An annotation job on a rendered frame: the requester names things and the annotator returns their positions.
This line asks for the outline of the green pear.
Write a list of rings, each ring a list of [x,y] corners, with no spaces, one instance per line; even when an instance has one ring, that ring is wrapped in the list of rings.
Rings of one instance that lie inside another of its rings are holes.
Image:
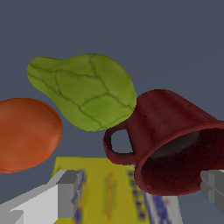
[[[137,105],[137,92],[126,70],[97,53],[69,59],[37,57],[29,63],[27,76],[82,130],[109,129],[128,119]]]

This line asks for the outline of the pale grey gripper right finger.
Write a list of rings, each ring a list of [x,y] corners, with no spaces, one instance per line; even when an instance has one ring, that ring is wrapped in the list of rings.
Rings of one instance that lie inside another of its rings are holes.
[[[202,194],[224,214],[224,170],[202,171],[200,177]]]

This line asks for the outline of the orange round fruit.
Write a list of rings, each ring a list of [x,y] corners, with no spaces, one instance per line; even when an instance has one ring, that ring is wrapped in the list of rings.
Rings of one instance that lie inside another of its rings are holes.
[[[0,173],[21,172],[47,160],[62,130],[58,113],[40,100],[0,101]]]

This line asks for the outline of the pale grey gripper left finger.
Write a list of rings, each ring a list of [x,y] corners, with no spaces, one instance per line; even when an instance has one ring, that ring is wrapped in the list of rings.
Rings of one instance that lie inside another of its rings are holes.
[[[53,224],[73,218],[82,194],[82,171],[60,170],[47,184],[0,205],[0,224]]]

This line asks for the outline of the dark red mug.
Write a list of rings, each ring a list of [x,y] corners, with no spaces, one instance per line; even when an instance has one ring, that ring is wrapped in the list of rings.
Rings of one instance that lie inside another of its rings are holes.
[[[134,180],[157,196],[200,190],[200,173],[224,170],[224,121],[164,89],[139,95],[126,121],[107,129],[107,158],[134,165]]]

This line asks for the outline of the yellow box with blue print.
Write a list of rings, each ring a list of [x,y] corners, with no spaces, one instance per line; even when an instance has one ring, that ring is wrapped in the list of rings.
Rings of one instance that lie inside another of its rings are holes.
[[[105,157],[57,157],[53,170],[82,171],[76,215],[54,224],[183,224],[178,198],[142,191],[132,165]]]

